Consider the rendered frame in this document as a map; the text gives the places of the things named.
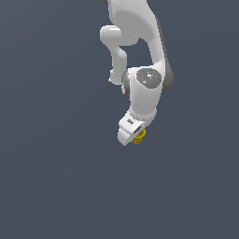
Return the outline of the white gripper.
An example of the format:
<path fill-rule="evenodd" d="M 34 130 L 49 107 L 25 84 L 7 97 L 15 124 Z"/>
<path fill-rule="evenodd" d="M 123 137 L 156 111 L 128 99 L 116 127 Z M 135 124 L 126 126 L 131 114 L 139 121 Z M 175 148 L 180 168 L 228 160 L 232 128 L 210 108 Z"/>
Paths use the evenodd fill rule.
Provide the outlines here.
<path fill-rule="evenodd" d="M 126 146 L 145 128 L 145 124 L 145 120 L 137 119 L 130 111 L 127 111 L 119 121 L 119 141 Z"/>

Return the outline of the small yellow object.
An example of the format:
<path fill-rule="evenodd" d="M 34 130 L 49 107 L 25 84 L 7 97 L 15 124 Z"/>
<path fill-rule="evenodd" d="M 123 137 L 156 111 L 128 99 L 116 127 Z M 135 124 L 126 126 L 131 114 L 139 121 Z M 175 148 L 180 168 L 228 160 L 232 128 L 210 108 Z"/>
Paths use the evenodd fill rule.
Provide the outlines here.
<path fill-rule="evenodd" d="M 134 144 L 139 144 L 142 140 L 143 140 L 143 137 L 145 136 L 146 134 L 146 129 L 143 129 L 133 140 L 132 142 Z"/>

